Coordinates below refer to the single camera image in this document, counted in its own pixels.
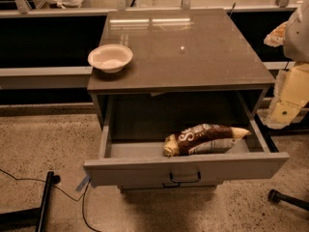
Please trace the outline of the yellow-white gripper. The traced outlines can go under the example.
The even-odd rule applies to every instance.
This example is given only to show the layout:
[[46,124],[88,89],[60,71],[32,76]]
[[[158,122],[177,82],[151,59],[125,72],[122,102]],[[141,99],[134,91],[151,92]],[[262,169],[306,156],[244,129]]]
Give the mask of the yellow-white gripper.
[[287,21],[281,23],[273,29],[264,39],[264,44],[272,47],[278,47],[284,44]]

